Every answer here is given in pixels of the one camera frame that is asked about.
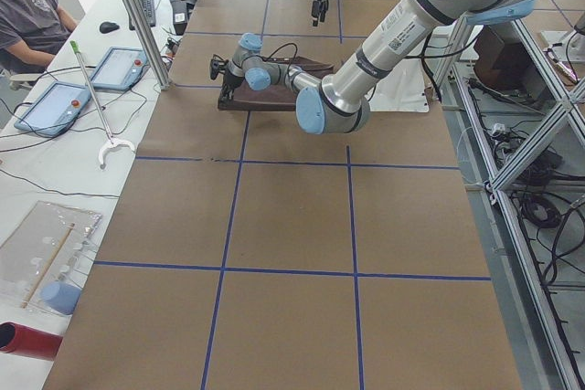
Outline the far blue teach pendant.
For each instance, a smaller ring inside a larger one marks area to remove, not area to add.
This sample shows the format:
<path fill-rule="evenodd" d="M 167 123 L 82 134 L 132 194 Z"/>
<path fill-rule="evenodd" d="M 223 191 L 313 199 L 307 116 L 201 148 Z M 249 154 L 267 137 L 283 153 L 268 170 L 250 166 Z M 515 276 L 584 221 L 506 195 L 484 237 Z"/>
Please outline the far blue teach pendant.
<path fill-rule="evenodd" d="M 110 47 L 90 75 L 96 90 L 127 91 L 142 77 L 147 57 L 142 49 Z"/>

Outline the white reacher grabber tool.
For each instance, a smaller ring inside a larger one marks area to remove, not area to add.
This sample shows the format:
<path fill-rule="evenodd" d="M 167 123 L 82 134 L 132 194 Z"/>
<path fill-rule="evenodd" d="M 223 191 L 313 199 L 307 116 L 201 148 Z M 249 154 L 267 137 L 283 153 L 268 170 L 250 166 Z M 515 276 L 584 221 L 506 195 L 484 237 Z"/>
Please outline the white reacher grabber tool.
<path fill-rule="evenodd" d="M 81 71 L 83 78 L 85 80 L 85 83 L 90 91 L 92 101 L 94 102 L 94 105 L 95 105 L 96 110 L 98 112 L 98 116 L 100 117 L 100 120 L 101 120 L 101 124 L 102 124 L 103 129 L 105 130 L 105 133 L 106 133 L 107 140 L 106 140 L 105 144 L 99 149 L 99 152 L 98 152 L 99 166 L 102 170 L 104 170 L 106 167 L 106 153 L 108 151 L 113 151 L 119 147 L 128 147 L 134 153 L 135 152 L 135 145 L 131 141 L 115 137 L 114 134 L 112 133 L 112 129 L 111 129 L 109 123 L 107 122 L 105 115 L 103 114 L 103 111 L 101 108 L 101 102 L 98 99 L 97 93 L 96 93 L 96 91 L 91 83 L 90 76 L 89 76 L 88 70 L 86 69 L 86 65 L 85 65 L 83 56 L 81 55 L 80 50 L 79 50 L 79 46 L 75 41 L 71 41 L 69 44 L 70 44 L 72 51 L 73 51 L 79 65 L 80 65 L 80 71 Z"/>

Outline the black computer mouse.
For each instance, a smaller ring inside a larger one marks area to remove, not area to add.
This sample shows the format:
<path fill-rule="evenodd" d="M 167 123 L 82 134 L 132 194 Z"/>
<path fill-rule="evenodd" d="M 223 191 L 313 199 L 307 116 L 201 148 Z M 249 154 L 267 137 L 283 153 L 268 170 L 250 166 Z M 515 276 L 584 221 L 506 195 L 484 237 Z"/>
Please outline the black computer mouse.
<path fill-rule="evenodd" d="M 120 26 L 117 23 L 110 22 L 110 21 L 104 21 L 100 24 L 99 31 L 102 34 L 109 34 L 113 31 L 118 30 L 119 28 L 120 28 Z"/>

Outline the person in grey shirt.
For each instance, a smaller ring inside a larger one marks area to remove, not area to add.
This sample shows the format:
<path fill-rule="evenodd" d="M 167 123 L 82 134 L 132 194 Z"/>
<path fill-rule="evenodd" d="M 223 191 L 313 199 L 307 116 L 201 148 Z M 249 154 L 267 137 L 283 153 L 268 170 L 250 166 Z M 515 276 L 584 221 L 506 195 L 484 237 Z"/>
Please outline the person in grey shirt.
<path fill-rule="evenodd" d="M 58 0 L 1 0 L 1 67 L 12 74 L 44 71 L 76 27 Z"/>

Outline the wooden stick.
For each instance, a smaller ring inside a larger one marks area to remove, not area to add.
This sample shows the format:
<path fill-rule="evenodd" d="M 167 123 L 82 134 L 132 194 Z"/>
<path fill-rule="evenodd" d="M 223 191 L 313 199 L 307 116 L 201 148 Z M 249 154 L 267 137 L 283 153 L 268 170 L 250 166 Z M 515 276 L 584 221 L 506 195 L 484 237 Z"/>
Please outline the wooden stick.
<path fill-rule="evenodd" d="M 29 292 L 24 297 L 24 299 L 21 300 L 20 307 L 22 309 L 26 308 L 28 306 L 28 304 L 30 303 L 30 301 L 33 298 L 33 296 L 35 295 L 35 293 L 36 293 L 36 291 L 37 291 L 40 283 L 45 278 L 48 270 L 50 269 L 50 267 L 53 264 L 55 258 L 57 257 L 57 255 L 61 251 L 62 247 L 64 246 L 64 244 L 68 240 L 69 235 L 70 235 L 71 231 L 74 229 L 74 227 L 75 227 L 75 224 L 74 223 L 69 223 L 68 226 L 67 226 L 67 230 L 66 230 L 64 236 L 59 240 L 58 244 L 55 244 L 53 246 L 52 252 L 50 253 L 50 255 L 48 257 L 47 262 L 38 271 L 38 274 L 37 274 L 37 277 L 36 277 L 35 282 L 33 283 L 32 287 L 30 288 Z"/>

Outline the blue teach pendant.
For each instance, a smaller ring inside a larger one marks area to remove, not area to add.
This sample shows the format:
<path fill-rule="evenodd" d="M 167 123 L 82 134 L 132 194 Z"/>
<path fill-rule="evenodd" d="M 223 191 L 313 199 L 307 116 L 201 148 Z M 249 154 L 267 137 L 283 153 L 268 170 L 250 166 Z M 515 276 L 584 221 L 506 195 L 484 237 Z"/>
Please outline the blue teach pendant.
<path fill-rule="evenodd" d="M 89 100 L 86 86 L 55 81 L 16 118 L 14 127 L 41 137 L 56 137 L 71 127 Z"/>
<path fill-rule="evenodd" d="M 110 47 L 90 75 L 96 90 L 127 91 L 142 77 L 147 57 L 142 49 Z"/>

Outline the red cylinder tube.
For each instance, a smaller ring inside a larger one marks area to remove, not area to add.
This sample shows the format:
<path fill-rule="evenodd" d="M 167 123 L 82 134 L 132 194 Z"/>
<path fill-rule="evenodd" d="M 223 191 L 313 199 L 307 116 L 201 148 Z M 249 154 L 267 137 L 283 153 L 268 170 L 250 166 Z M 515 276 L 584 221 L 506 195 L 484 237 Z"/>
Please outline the red cylinder tube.
<path fill-rule="evenodd" d="M 1 352 L 52 361 L 56 358 L 62 337 L 15 322 L 1 324 Z"/>

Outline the aluminium frame post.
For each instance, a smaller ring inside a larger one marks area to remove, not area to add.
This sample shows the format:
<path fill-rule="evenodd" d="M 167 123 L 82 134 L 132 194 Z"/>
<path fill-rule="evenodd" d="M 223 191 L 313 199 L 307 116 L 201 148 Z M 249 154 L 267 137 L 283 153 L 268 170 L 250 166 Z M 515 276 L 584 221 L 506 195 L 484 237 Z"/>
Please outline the aluminium frame post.
<path fill-rule="evenodd" d="M 161 90 L 167 90 L 171 85 L 168 71 L 162 60 L 158 46 L 156 45 L 151 27 L 148 25 L 146 16 L 139 0 L 122 0 L 130 18 L 133 21 L 134 29 L 140 43 L 146 53 L 151 69 L 157 79 Z"/>

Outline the clear plastic bag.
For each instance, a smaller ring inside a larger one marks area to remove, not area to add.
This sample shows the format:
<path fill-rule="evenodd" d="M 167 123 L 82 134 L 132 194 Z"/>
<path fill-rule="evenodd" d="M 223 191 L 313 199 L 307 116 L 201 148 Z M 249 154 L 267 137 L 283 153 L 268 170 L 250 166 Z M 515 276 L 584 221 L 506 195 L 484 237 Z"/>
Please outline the clear plastic bag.
<path fill-rule="evenodd" d="M 92 238 L 101 220 L 102 214 L 95 211 L 36 202 L 1 245 L 1 298 L 21 308 L 21 300 L 47 262 L 53 246 L 64 236 L 68 224 L 74 223 L 68 240 L 27 306 L 56 313 L 41 299 L 40 292 L 53 281 L 83 288 L 99 249 Z"/>

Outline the light blue plastic cup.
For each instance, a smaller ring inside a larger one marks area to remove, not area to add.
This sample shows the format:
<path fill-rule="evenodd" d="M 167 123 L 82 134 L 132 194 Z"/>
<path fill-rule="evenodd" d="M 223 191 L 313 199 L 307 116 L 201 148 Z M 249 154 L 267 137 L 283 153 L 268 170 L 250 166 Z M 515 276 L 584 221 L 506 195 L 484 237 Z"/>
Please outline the light blue plastic cup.
<path fill-rule="evenodd" d="M 45 285 L 40 292 L 41 299 L 54 311 L 71 315 L 77 306 L 81 289 L 61 281 Z"/>

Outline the dark brown t-shirt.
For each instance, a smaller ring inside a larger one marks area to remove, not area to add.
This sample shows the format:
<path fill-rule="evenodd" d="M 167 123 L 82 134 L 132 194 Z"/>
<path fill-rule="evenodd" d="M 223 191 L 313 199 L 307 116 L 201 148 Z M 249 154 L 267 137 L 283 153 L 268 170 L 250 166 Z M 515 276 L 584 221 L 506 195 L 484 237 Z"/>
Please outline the dark brown t-shirt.
<path fill-rule="evenodd" d="M 334 64 L 322 63 L 310 58 L 295 57 L 289 58 L 268 58 L 270 62 L 278 62 L 287 65 L 292 61 L 293 67 L 298 67 L 307 73 L 321 79 L 327 74 L 332 74 L 335 69 Z M 293 91 L 288 90 L 284 85 L 273 85 L 266 90 L 252 90 L 244 79 L 237 73 L 236 68 L 230 68 L 229 64 L 225 74 L 231 74 L 239 77 L 239 87 L 234 92 L 234 98 L 228 105 L 220 105 L 220 111 L 294 111 L 296 95 Z"/>

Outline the black keyboard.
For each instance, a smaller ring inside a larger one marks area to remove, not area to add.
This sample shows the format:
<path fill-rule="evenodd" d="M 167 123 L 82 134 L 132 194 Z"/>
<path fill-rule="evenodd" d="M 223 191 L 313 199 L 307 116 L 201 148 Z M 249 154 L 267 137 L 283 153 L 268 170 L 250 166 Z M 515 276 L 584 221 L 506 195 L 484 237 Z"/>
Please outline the black keyboard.
<path fill-rule="evenodd" d="M 139 0 L 146 21 L 150 27 L 156 26 L 156 12 L 154 0 Z"/>

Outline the near blue teach pendant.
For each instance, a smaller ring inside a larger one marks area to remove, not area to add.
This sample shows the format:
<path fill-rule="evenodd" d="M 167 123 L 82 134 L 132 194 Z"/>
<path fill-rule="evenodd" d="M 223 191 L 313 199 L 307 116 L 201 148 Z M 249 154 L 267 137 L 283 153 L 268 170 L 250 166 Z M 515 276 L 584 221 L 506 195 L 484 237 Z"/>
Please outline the near blue teach pendant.
<path fill-rule="evenodd" d="M 55 81 L 16 118 L 14 127 L 41 137 L 56 137 L 71 127 L 89 100 L 86 86 Z"/>

